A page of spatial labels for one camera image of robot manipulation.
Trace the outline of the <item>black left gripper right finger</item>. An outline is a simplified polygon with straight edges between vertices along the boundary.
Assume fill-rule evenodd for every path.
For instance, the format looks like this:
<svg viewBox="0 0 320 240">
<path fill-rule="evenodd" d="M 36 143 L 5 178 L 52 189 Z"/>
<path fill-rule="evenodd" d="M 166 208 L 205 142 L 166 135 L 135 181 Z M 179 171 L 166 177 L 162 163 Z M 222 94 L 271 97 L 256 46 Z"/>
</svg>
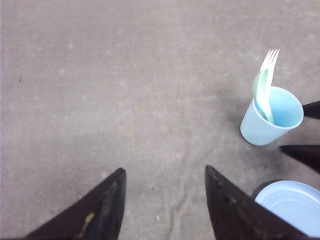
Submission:
<svg viewBox="0 0 320 240">
<path fill-rule="evenodd" d="M 217 240 L 309 240 L 256 203 L 210 165 L 205 167 L 208 213 Z"/>
</svg>

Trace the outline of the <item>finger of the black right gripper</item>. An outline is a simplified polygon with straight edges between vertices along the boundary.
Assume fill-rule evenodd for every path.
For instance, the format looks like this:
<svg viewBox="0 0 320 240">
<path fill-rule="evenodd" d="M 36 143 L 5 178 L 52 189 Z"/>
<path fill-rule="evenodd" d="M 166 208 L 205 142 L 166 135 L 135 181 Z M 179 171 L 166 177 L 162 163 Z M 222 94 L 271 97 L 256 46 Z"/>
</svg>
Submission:
<svg viewBox="0 0 320 240">
<path fill-rule="evenodd" d="M 311 102 L 302 106 L 304 116 L 320 119 L 320 101 Z"/>
<path fill-rule="evenodd" d="M 280 150 L 298 162 L 320 173 L 320 146 L 315 144 L 281 145 Z"/>
</svg>

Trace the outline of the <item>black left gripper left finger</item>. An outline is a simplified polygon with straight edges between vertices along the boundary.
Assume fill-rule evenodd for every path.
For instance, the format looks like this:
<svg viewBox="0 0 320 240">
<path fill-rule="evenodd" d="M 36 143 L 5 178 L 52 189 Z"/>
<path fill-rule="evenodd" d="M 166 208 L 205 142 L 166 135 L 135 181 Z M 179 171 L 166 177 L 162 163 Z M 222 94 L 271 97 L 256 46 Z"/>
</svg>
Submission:
<svg viewBox="0 0 320 240">
<path fill-rule="evenodd" d="M 126 183 L 126 171 L 118 168 L 84 197 L 25 238 L 117 240 L 125 211 Z"/>
</svg>

